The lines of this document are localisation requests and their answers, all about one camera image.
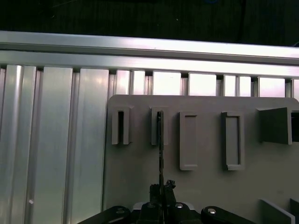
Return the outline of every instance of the metal rail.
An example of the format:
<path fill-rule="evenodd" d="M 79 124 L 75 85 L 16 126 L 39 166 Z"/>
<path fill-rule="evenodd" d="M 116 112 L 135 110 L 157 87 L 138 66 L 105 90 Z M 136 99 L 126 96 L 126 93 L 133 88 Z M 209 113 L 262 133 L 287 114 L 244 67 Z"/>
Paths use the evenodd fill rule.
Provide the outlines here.
<path fill-rule="evenodd" d="M 0 31 L 0 49 L 299 64 L 299 49 L 131 37 Z"/>

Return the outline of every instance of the gray panel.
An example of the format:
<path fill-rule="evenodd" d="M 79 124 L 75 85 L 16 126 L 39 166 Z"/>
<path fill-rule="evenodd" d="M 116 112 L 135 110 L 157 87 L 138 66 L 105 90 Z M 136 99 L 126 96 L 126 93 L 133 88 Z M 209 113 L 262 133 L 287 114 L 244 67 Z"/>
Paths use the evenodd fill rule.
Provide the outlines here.
<path fill-rule="evenodd" d="M 237 96 L 251 97 L 251 77 L 240 76 L 237 78 Z"/>
<path fill-rule="evenodd" d="M 144 94 L 144 83 L 145 83 L 145 71 L 133 71 L 131 80 L 131 94 L 132 95 L 143 95 Z"/>
<path fill-rule="evenodd" d="M 21 105 L 19 114 L 18 141 L 14 165 L 14 185 L 11 223 L 22 224 L 25 218 L 27 173 L 31 138 L 31 124 L 36 84 L 36 68 L 24 67 Z"/>
<path fill-rule="evenodd" d="M 261 199 L 262 224 L 295 224 L 295 216 L 268 200 Z"/>
<path fill-rule="evenodd" d="M 165 58 L 142 58 L 127 56 L 75 55 L 58 53 L 0 51 L 0 63 L 25 64 L 35 66 L 90 67 L 111 69 L 172 70 L 186 72 L 206 72 L 265 77 L 299 77 L 295 66 L 234 63 L 219 61 L 174 60 Z"/>
<path fill-rule="evenodd" d="M 189 96 L 216 96 L 216 75 L 190 73 Z"/>
<path fill-rule="evenodd" d="M 258 91 L 259 97 L 285 97 L 285 80 L 260 77 L 258 79 Z"/>
<path fill-rule="evenodd" d="M 237 94 L 236 76 L 225 75 L 223 82 L 224 82 L 223 95 L 225 97 L 235 97 Z"/>
<path fill-rule="evenodd" d="M 196 112 L 179 113 L 179 167 L 196 170 L 198 167 L 198 128 Z"/>
<path fill-rule="evenodd" d="M 62 222 L 71 83 L 72 69 L 44 68 L 32 224 Z"/>
<path fill-rule="evenodd" d="M 8 65 L 0 141 L 0 223 L 11 223 L 15 153 L 23 82 L 23 68 Z"/>
<path fill-rule="evenodd" d="M 114 94 L 130 93 L 130 71 L 117 70 L 116 72 L 116 88 Z"/>
<path fill-rule="evenodd" d="M 131 37 L 0 32 L 3 49 L 298 64 L 296 48 Z"/>
<path fill-rule="evenodd" d="M 71 223 L 101 210 L 108 73 L 80 71 Z"/>
<path fill-rule="evenodd" d="M 181 73 L 158 72 L 153 74 L 153 95 L 180 95 Z"/>
<path fill-rule="evenodd" d="M 285 208 L 289 198 L 299 197 L 299 182 L 290 170 L 299 168 L 297 145 L 261 143 L 257 108 L 288 107 L 299 109 L 292 98 L 191 97 L 191 96 L 113 96 L 108 102 L 107 145 L 105 151 L 104 203 L 128 208 L 136 201 L 149 198 L 149 186 L 158 183 L 159 151 L 151 140 L 150 108 L 169 108 L 169 142 L 164 147 L 164 179 L 176 181 L 178 201 L 188 201 L 197 211 L 218 206 L 259 223 L 258 202 L 261 196 Z M 133 106 L 138 138 L 127 146 L 112 146 L 111 109 Z M 198 168 L 180 170 L 179 112 L 196 111 Z M 226 172 L 221 161 L 221 112 L 234 111 L 244 115 L 246 167 L 240 172 Z"/>

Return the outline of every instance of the gray block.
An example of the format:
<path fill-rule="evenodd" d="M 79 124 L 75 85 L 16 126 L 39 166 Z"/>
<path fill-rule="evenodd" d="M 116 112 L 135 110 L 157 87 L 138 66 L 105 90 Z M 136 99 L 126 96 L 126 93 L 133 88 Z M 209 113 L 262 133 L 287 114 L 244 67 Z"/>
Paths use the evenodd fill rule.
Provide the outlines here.
<path fill-rule="evenodd" d="M 299 112 L 287 107 L 259 109 L 261 141 L 291 145 L 299 141 Z"/>
<path fill-rule="evenodd" d="M 296 224 L 299 224 L 299 200 L 290 199 L 291 214 L 296 217 Z"/>
<path fill-rule="evenodd" d="M 261 199 L 262 224 L 295 224 L 295 216 L 268 200 Z"/>
<path fill-rule="evenodd" d="M 133 141 L 129 145 L 112 145 L 112 114 L 115 107 L 133 107 L 131 117 Z M 107 135 L 104 167 L 103 208 L 122 205 L 132 208 L 149 200 L 149 187 L 159 183 L 159 149 L 152 145 L 152 108 L 168 108 L 168 145 L 164 146 L 164 179 L 176 181 L 176 198 L 194 205 L 197 211 L 217 206 L 260 223 L 259 198 L 264 197 L 282 209 L 290 198 L 299 198 L 299 180 L 291 170 L 299 170 L 298 143 L 292 145 L 260 142 L 260 119 L 257 108 L 289 108 L 298 111 L 292 98 L 192 97 L 116 95 L 107 106 Z M 184 112 L 196 117 L 180 125 Z M 223 170 L 221 131 L 222 112 L 242 115 L 244 122 L 244 169 Z M 234 117 L 228 117 L 227 134 L 234 139 L 228 165 L 236 160 L 239 133 Z M 187 134 L 187 143 L 181 141 Z M 184 164 L 197 164 L 183 171 Z"/>

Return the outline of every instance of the gray plastic piece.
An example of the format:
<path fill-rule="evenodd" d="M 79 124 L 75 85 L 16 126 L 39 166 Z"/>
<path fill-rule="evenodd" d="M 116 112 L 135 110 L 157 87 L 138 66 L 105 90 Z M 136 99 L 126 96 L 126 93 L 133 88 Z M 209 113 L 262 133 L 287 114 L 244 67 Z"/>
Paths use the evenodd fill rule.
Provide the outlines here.
<path fill-rule="evenodd" d="M 164 145 L 168 145 L 168 108 L 165 106 L 153 106 L 151 108 L 151 144 L 157 145 L 157 113 L 164 112 Z"/>
<path fill-rule="evenodd" d="M 124 145 L 132 142 L 130 130 L 131 108 L 128 106 L 116 106 L 112 116 L 112 145 L 122 142 Z"/>
<path fill-rule="evenodd" d="M 132 107 L 130 130 L 133 142 L 112 145 L 112 114 L 115 107 Z M 151 144 L 152 107 L 168 109 L 168 145 L 164 146 L 164 179 L 175 180 L 177 201 L 191 203 L 196 211 L 217 206 L 255 223 L 260 222 L 259 199 L 286 209 L 290 198 L 299 198 L 297 142 L 292 145 L 260 142 L 257 108 L 287 107 L 298 111 L 293 98 L 139 96 L 115 95 L 107 105 L 103 209 L 122 205 L 132 208 L 149 200 L 149 187 L 159 183 L 159 148 Z M 180 169 L 180 112 L 197 114 L 197 169 Z M 245 169 L 223 170 L 222 112 L 243 116 Z"/>
<path fill-rule="evenodd" d="M 179 167 L 181 170 L 197 169 L 197 113 L 179 113 Z"/>
<path fill-rule="evenodd" d="M 261 199 L 262 224 L 295 224 L 295 216 L 275 204 Z"/>
<path fill-rule="evenodd" d="M 296 217 L 296 224 L 299 224 L 299 200 L 290 199 L 291 214 Z"/>
<path fill-rule="evenodd" d="M 222 116 L 223 164 L 227 170 L 245 168 L 244 118 L 240 112 L 223 112 Z"/>
<path fill-rule="evenodd" d="M 287 107 L 260 109 L 261 141 L 291 145 L 299 141 L 299 112 Z"/>

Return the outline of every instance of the aluminum slat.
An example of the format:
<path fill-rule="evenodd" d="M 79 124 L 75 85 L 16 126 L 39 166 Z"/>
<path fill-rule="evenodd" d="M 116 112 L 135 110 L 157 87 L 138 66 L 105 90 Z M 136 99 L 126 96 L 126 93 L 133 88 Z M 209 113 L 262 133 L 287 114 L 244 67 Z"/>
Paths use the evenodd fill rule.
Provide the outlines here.
<path fill-rule="evenodd" d="M 224 82 L 223 95 L 225 97 L 235 97 L 237 94 L 236 76 L 224 75 L 223 82 Z"/>
<path fill-rule="evenodd" d="M 153 95 L 181 94 L 181 73 L 159 72 L 153 73 Z"/>
<path fill-rule="evenodd" d="M 237 78 L 237 96 L 251 97 L 251 78 L 240 76 Z"/>
<path fill-rule="evenodd" d="M 282 78 L 258 78 L 259 97 L 285 97 L 285 80 Z"/>
<path fill-rule="evenodd" d="M 117 70 L 115 94 L 128 95 L 130 93 L 130 71 Z"/>
<path fill-rule="evenodd" d="M 216 75 L 189 74 L 190 96 L 216 96 Z"/>
<path fill-rule="evenodd" d="M 131 94 L 132 95 L 143 95 L 144 94 L 144 82 L 145 82 L 145 71 L 133 71 L 131 80 Z"/>
<path fill-rule="evenodd" d="M 80 70 L 71 223 L 101 211 L 108 76 L 108 70 Z"/>
<path fill-rule="evenodd" d="M 44 68 L 31 224 L 61 223 L 63 218 L 71 84 L 72 69 Z"/>
<path fill-rule="evenodd" d="M 29 166 L 29 152 L 31 144 L 31 127 L 33 118 L 33 106 L 36 87 L 36 67 L 25 66 L 23 68 L 23 81 L 21 91 L 21 103 L 18 121 L 18 141 L 14 164 L 14 185 L 12 198 L 11 223 L 21 224 L 30 206 L 27 200 L 27 192 L 30 186 L 27 184 Z"/>
<path fill-rule="evenodd" d="M 299 79 L 292 80 L 292 97 L 299 101 Z"/>
<path fill-rule="evenodd" d="M 23 67 L 8 65 L 0 141 L 0 223 L 11 224 L 15 154 L 18 145 Z"/>

